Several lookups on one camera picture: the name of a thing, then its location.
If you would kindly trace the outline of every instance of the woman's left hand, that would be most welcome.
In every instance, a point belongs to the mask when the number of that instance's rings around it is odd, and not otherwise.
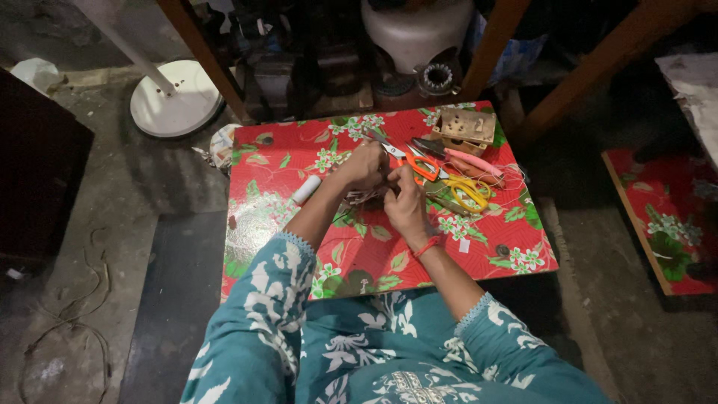
[[[342,178],[349,190],[367,190],[381,184],[388,174],[389,156],[381,143],[364,139],[330,177]]]

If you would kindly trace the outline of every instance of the woman's right hand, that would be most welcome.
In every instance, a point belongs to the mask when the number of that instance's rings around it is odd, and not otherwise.
[[[401,192],[397,196],[391,189],[386,191],[384,211],[391,225],[416,252],[429,242],[424,189],[414,182],[414,171],[410,165],[392,171],[387,179],[390,183],[397,183]]]

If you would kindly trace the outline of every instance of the hand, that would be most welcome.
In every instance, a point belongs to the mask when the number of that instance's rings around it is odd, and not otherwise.
[[[391,189],[386,191],[384,211],[409,248],[418,251],[429,242],[424,189],[414,182],[414,170],[410,165],[392,171],[387,179],[390,183],[397,182],[401,192],[397,196]]]
[[[381,184],[388,172],[389,156],[384,148],[365,139],[330,177],[342,178],[349,190],[366,190]]]

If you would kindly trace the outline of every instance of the red wrist string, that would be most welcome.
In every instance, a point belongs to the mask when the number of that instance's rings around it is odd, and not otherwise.
[[[429,239],[429,242],[427,242],[425,246],[423,246],[419,251],[414,253],[414,258],[419,258],[419,255],[425,253],[428,249],[432,248],[433,246],[437,245],[438,243],[439,243],[439,237],[433,236],[431,239]]]

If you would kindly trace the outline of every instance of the red floral table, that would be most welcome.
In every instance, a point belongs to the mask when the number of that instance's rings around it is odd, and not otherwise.
[[[718,178],[705,158],[633,161],[631,150],[603,160],[666,295],[718,291]]]
[[[493,112],[487,101],[456,107]],[[222,299],[227,298],[257,250],[299,211],[290,197],[309,175],[324,177],[333,162],[357,147],[367,127],[404,148],[404,142],[412,137],[428,135],[436,119],[431,108],[238,128],[234,134]],[[499,125],[493,147],[483,158],[518,176],[516,159]],[[435,203],[427,204],[442,244],[476,280],[558,268],[526,186],[520,179],[508,182],[507,188],[513,189],[497,190],[483,214],[471,218],[454,215]],[[462,244],[466,252],[460,251]],[[500,245],[508,248],[505,257],[497,253]],[[317,256],[310,299],[432,285],[382,210],[355,210],[338,219]]]

